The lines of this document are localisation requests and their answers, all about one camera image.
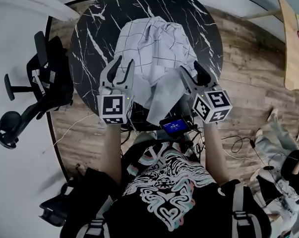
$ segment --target grid pattern cloth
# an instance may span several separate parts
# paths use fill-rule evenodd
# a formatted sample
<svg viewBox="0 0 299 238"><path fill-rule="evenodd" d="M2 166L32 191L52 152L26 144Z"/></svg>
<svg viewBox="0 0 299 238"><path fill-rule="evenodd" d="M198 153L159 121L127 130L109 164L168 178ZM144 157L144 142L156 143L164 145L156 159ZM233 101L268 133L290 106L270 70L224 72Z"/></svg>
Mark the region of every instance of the grid pattern cloth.
<svg viewBox="0 0 299 238"><path fill-rule="evenodd" d="M117 71L117 79L124 78L128 63L133 59L134 101L152 112L148 122L159 125L158 119L163 119L184 93L178 68L182 65L192 77L197 74L193 66L197 57L183 27L166 22L161 17L128 22L120 32L115 49L115 57L120 55L123 59ZM168 88L160 87L159 82L168 83ZM163 107L152 105L157 102L157 98L164 103Z"/></svg>

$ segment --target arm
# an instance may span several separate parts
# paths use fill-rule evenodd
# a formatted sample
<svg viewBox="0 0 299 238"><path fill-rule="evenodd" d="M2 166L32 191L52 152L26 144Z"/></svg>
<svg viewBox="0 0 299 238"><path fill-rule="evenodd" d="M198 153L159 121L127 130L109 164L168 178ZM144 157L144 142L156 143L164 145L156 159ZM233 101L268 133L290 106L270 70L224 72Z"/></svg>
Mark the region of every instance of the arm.
<svg viewBox="0 0 299 238"><path fill-rule="evenodd" d="M106 173L118 185L121 179L120 163L120 125L107 125L104 149L101 155L100 171Z"/></svg>
<svg viewBox="0 0 299 238"><path fill-rule="evenodd" d="M223 147L220 134L215 122L205 124L204 140L205 140L205 164L206 170L219 186L230 181L227 163L224 157Z"/></svg>

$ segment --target blue display screen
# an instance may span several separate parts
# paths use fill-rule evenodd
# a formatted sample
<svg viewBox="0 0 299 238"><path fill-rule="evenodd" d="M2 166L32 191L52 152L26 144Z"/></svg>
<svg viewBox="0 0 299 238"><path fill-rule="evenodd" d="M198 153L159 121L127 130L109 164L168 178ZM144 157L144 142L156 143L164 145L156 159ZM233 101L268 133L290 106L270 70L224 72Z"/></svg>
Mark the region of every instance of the blue display screen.
<svg viewBox="0 0 299 238"><path fill-rule="evenodd" d="M164 126L164 129L168 133L175 133L175 132L178 132L180 130L187 129L187 125L184 123L184 121L182 119L170 122L170 123L165 124L163 126Z"/></svg>

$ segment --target white wall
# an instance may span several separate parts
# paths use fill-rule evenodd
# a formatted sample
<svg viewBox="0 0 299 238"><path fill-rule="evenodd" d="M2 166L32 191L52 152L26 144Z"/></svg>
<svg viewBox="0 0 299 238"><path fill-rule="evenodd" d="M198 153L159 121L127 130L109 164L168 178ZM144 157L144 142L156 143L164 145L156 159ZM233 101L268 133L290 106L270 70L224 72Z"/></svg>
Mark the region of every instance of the white wall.
<svg viewBox="0 0 299 238"><path fill-rule="evenodd" d="M29 85L26 64L36 53L34 35L45 32L47 19L0 3L0 118L7 111L21 114L36 102L32 93L15 94L11 102L3 78L8 73L12 85ZM56 196L64 182L46 116L31 121L16 149L0 145L0 238L59 237L60 228L38 216L43 213L40 203Z"/></svg>
<svg viewBox="0 0 299 238"><path fill-rule="evenodd" d="M260 12L264 12L262 7L250 0L199 0L202 4L225 11L237 17L244 17ZM273 16L262 17L251 20L254 24L267 30L272 35L285 41L284 25Z"/></svg>

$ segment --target round table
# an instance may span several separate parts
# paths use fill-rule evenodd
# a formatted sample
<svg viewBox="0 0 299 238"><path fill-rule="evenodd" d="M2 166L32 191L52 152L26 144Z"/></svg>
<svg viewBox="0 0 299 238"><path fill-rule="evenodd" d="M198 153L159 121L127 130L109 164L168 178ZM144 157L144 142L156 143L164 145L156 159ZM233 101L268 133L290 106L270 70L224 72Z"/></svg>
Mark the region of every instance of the round table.
<svg viewBox="0 0 299 238"><path fill-rule="evenodd" d="M160 16L181 24L198 62L220 77L223 49L219 30L206 8L197 0L96 0L82 14L71 37L70 73L84 103L97 115L99 80L113 59L120 30L138 18ZM156 130L146 121L148 110L134 103L130 120L136 130Z"/></svg>

